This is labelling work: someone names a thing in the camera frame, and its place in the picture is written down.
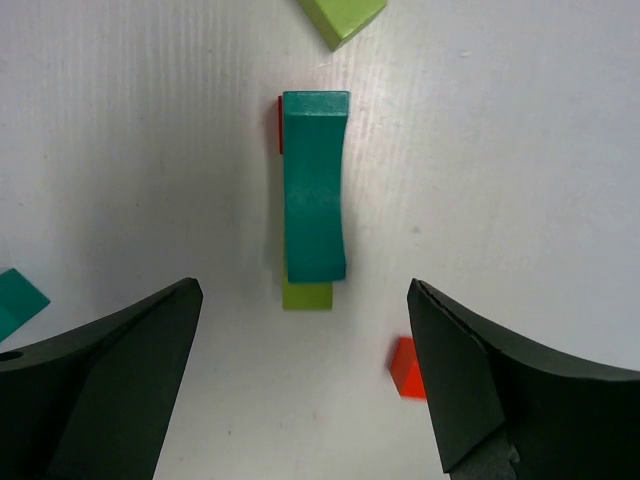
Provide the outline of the teal arch block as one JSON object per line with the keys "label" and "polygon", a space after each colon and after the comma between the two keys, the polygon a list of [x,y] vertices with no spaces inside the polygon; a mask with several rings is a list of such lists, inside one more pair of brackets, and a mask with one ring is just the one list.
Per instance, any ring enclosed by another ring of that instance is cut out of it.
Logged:
{"label": "teal arch block", "polygon": [[347,91],[282,95],[285,257],[292,283],[346,277],[342,159],[349,106]]}

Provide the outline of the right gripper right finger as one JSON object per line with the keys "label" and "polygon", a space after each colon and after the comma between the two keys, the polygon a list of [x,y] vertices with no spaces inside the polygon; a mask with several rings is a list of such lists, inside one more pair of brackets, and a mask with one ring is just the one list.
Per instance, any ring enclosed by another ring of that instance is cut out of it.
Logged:
{"label": "right gripper right finger", "polygon": [[443,471],[453,479],[635,479],[639,375],[560,352],[421,280],[407,295]]}

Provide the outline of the long green block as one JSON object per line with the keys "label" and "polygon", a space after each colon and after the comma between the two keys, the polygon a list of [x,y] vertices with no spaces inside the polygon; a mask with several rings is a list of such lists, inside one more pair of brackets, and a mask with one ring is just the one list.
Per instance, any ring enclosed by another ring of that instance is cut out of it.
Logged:
{"label": "long green block", "polygon": [[285,311],[330,311],[333,307],[333,284],[291,283],[283,255],[282,308]]}

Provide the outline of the teal cube block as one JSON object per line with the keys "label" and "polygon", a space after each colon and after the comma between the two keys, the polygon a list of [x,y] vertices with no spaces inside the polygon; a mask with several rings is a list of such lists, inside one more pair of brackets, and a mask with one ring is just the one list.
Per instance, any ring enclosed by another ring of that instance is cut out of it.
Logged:
{"label": "teal cube block", "polygon": [[3,342],[44,310],[50,300],[15,268],[3,272],[0,281],[0,341]]}

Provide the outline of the red cube block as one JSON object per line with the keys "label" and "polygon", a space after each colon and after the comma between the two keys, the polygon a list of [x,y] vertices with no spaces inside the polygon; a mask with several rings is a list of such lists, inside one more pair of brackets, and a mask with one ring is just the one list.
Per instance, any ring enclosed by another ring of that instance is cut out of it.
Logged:
{"label": "red cube block", "polygon": [[284,143],[283,143],[283,96],[279,95],[277,98],[278,109],[278,146],[279,154],[283,155]]}
{"label": "red cube block", "polygon": [[397,337],[391,349],[387,369],[399,396],[403,399],[426,401],[415,343],[412,337]]}

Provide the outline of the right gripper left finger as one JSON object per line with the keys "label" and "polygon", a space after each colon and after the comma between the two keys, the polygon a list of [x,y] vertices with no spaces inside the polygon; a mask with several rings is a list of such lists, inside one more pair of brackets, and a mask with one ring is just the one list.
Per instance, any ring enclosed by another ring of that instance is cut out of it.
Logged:
{"label": "right gripper left finger", "polygon": [[185,278],[2,353],[2,478],[152,478],[202,302],[198,281]]}

